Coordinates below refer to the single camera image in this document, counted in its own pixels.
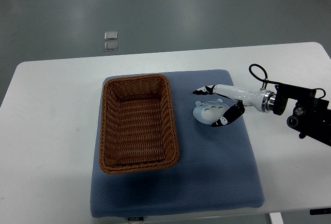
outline robotic arm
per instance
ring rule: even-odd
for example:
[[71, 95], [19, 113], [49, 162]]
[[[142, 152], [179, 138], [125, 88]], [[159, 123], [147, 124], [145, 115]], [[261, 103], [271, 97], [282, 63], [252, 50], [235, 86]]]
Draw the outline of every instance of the robotic arm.
[[[252, 72], [253, 66], [263, 70], [265, 79], [258, 78]], [[282, 115], [288, 99], [291, 98], [297, 100], [297, 103], [293, 109], [293, 114], [287, 119], [287, 125], [299, 131], [299, 138], [301, 139], [310, 136], [331, 146], [331, 110], [327, 109], [329, 101], [322, 99], [326, 94], [325, 90], [269, 81], [265, 69], [257, 64], [252, 64], [249, 71], [256, 79], [263, 82], [260, 91], [251, 92], [234, 86], [217, 84], [205, 86], [193, 92], [196, 95], [216, 93], [219, 96], [237, 100], [237, 103], [231, 106], [218, 121], [214, 122], [212, 127], [231, 124], [245, 112], [247, 106], [254, 106], [263, 113], [272, 111], [274, 114]], [[275, 84], [276, 93], [266, 90], [268, 83]], [[324, 96], [315, 98], [317, 90], [322, 90]]]

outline wicker basket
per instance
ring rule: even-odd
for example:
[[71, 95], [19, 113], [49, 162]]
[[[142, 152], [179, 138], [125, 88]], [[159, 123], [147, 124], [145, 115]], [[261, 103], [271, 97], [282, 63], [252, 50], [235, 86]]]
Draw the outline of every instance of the wicker basket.
[[169, 80], [117, 78], [103, 87], [99, 163], [107, 174], [166, 169], [179, 159]]

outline concrete floor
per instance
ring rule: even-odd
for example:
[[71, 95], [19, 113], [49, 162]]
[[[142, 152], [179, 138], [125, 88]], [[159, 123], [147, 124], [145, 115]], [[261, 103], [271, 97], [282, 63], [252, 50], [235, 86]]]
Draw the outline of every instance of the concrete floor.
[[[331, 55], [330, 20], [331, 0], [0, 0], [0, 103], [23, 61], [305, 41]], [[118, 51], [104, 52], [112, 30]], [[331, 223], [308, 211], [283, 219]], [[263, 215], [208, 223], [270, 222]]]

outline light blue stuffed toy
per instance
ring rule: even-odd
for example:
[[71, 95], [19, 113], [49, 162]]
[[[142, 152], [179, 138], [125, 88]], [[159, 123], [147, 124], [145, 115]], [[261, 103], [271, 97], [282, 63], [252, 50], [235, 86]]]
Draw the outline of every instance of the light blue stuffed toy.
[[207, 102], [195, 102], [195, 108], [193, 110], [193, 116], [199, 122], [207, 125], [218, 121], [230, 107], [223, 103], [222, 99], [216, 101]]

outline blue mat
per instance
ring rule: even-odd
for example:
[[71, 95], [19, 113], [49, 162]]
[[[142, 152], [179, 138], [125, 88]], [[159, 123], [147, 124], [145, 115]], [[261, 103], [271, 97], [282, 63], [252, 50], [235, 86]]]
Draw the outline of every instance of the blue mat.
[[[233, 85], [229, 73], [207, 70], [163, 74], [171, 84], [179, 162], [160, 171], [103, 173], [99, 166], [100, 107], [91, 185], [92, 216], [171, 215], [262, 206], [260, 177], [243, 118], [229, 126], [212, 128], [192, 115], [196, 101], [219, 98], [192, 92], [205, 85]], [[117, 77], [107, 78], [103, 84], [113, 78]], [[223, 100], [230, 106], [234, 104]]]

